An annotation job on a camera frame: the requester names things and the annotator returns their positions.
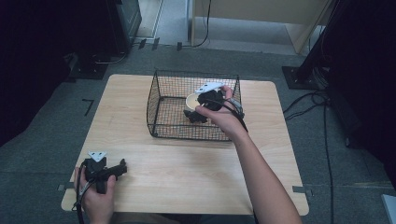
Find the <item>forearm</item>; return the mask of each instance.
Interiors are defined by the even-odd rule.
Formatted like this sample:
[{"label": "forearm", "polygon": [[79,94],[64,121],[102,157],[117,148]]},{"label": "forearm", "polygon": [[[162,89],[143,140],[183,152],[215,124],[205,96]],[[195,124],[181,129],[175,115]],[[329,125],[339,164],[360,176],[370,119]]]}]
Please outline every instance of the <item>forearm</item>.
[{"label": "forearm", "polygon": [[289,194],[246,132],[232,138],[241,162],[247,191],[260,223],[299,223]]}]

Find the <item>cable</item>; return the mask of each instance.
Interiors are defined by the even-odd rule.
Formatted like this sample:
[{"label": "cable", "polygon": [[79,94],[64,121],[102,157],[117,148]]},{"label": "cable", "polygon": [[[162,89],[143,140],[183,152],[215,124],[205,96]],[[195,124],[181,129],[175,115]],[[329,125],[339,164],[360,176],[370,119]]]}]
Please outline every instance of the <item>cable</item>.
[{"label": "cable", "polygon": [[[202,23],[204,24],[204,27],[205,27],[205,29],[206,29],[206,32],[207,33],[209,33],[209,30],[208,30],[208,28],[207,28],[207,25],[209,24],[209,20],[207,20],[207,22],[205,22],[205,17],[202,17]],[[210,38],[209,38],[209,36],[207,37],[208,39],[208,41],[209,41],[209,43],[207,43],[207,45],[206,46],[209,46],[210,45]]]},{"label": "cable", "polygon": [[323,109],[323,123],[324,123],[324,145],[326,148],[326,159],[327,159],[327,167],[329,170],[329,178],[330,178],[330,223],[334,223],[334,187],[332,181],[332,166],[330,164],[330,156],[329,156],[329,146],[327,143],[327,121],[326,121],[326,108],[324,105]]},{"label": "cable", "polygon": [[211,5],[212,5],[212,0],[209,0],[209,7],[207,8],[207,16],[206,16],[206,36],[205,36],[205,39],[204,39],[204,41],[201,42],[201,44],[191,46],[193,48],[198,48],[201,45],[203,45],[205,43],[205,41],[207,40],[207,37],[209,36],[209,17],[210,17],[210,6]]},{"label": "cable", "polygon": [[[329,179],[330,179],[330,213],[331,213],[331,223],[334,223],[334,187],[333,187],[333,179],[332,179],[332,166],[330,163],[330,155],[329,155],[329,144],[327,141],[327,116],[326,116],[326,111],[327,111],[327,104],[329,102],[329,99],[324,97],[323,95],[320,95],[319,93],[322,91],[315,91],[311,93],[307,93],[303,96],[300,96],[296,100],[294,100],[287,109],[283,111],[283,113],[288,112],[294,105],[296,105],[299,101],[301,101],[303,98],[306,96],[311,96],[311,101],[314,103],[314,105],[310,106],[307,108],[305,111],[301,112],[296,112],[288,117],[285,118],[285,120],[293,119],[297,116],[301,116],[302,114],[312,110],[313,108],[323,105],[323,129],[324,129],[324,144],[325,144],[325,150],[326,150],[326,159],[327,159],[327,167],[329,170]],[[315,96],[319,96],[320,98],[323,99],[322,102],[317,102],[315,100]]]},{"label": "cable", "polygon": [[126,56],[126,53],[122,54],[122,57],[118,60],[116,60],[115,62],[108,62],[108,63],[102,63],[102,62],[95,62],[95,63],[99,63],[99,64],[113,64],[113,63],[119,63],[120,61],[122,61]]},{"label": "cable", "polygon": [[238,113],[238,115],[240,117],[244,117],[245,116],[244,115],[244,108],[239,103],[237,103],[236,101],[233,102],[231,99],[226,99],[225,101],[227,101],[228,103],[233,105],[233,107],[235,108],[236,112]]},{"label": "cable", "polygon": [[87,164],[86,161],[84,161],[78,168],[78,177],[77,177],[77,184],[76,184],[76,202],[74,204],[74,207],[72,210],[76,207],[77,208],[77,216],[78,216],[78,223],[79,224],[84,224],[84,218],[82,216],[82,200],[84,198],[85,193],[88,191],[88,189],[93,185],[92,182],[88,182],[86,186],[84,186],[83,191],[79,189],[79,184],[81,180],[81,173],[82,173],[82,167],[84,167]]},{"label": "cable", "polygon": [[320,67],[319,65],[314,66],[313,68],[313,75],[317,79],[320,85],[322,85],[323,88],[326,88],[329,86],[328,81],[326,80],[326,76],[328,75],[328,71]]},{"label": "cable", "polygon": [[[327,55],[324,52],[324,42],[325,42],[325,37],[326,37],[326,34],[327,34],[327,30],[328,30],[328,25],[331,22],[331,20],[332,20],[334,14],[335,14],[336,9],[338,8],[340,2],[341,2],[340,0],[337,0],[336,3],[335,3],[335,6],[332,8],[332,12],[330,14],[329,19],[327,20],[327,23],[325,25],[326,28],[323,30],[323,33],[322,33],[323,26],[320,26],[319,36],[321,36],[321,38],[320,38],[320,42],[319,42],[319,44],[320,44],[319,47],[320,47],[321,57],[318,58],[318,61],[320,59],[323,59],[324,61],[326,61],[328,63],[330,63],[332,61],[332,55]],[[318,64],[318,61],[316,63],[314,63],[314,68],[313,68],[312,73],[314,74],[314,76],[316,76],[316,78],[317,78],[318,82],[320,83],[320,85],[322,85],[324,88],[326,88],[328,86],[327,81],[325,80],[324,76],[318,71],[318,69],[316,69],[316,67],[320,67],[320,65]]]}]

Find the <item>finger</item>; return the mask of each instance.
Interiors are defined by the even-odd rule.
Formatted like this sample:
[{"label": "finger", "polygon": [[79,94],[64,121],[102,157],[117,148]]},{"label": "finger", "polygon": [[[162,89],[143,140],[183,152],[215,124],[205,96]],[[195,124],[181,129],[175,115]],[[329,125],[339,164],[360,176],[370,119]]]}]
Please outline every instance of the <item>finger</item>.
[{"label": "finger", "polygon": [[207,118],[211,118],[212,117],[212,113],[213,113],[213,111],[211,111],[208,108],[205,108],[205,107],[203,107],[201,105],[196,106],[195,107],[195,111],[198,114],[201,114],[201,115],[203,115],[203,116],[205,116]]},{"label": "finger", "polygon": [[114,175],[111,175],[107,180],[106,195],[108,194],[109,197],[113,197],[115,187],[116,187],[116,177]]},{"label": "finger", "polygon": [[229,86],[222,86],[221,89],[225,91],[226,99],[230,99],[233,97],[233,89],[231,89]]}]

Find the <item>black wire basket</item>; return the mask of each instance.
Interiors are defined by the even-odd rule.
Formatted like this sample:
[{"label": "black wire basket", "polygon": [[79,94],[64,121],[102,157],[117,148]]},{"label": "black wire basket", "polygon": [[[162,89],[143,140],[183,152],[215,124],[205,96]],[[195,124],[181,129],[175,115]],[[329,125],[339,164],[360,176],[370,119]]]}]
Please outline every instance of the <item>black wire basket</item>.
[{"label": "black wire basket", "polygon": [[150,134],[159,138],[230,141],[210,119],[205,123],[191,123],[184,114],[187,96],[206,82],[222,82],[229,86],[233,90],[233,98],[242,104],[238,75],[155,71],[147,107]]}]

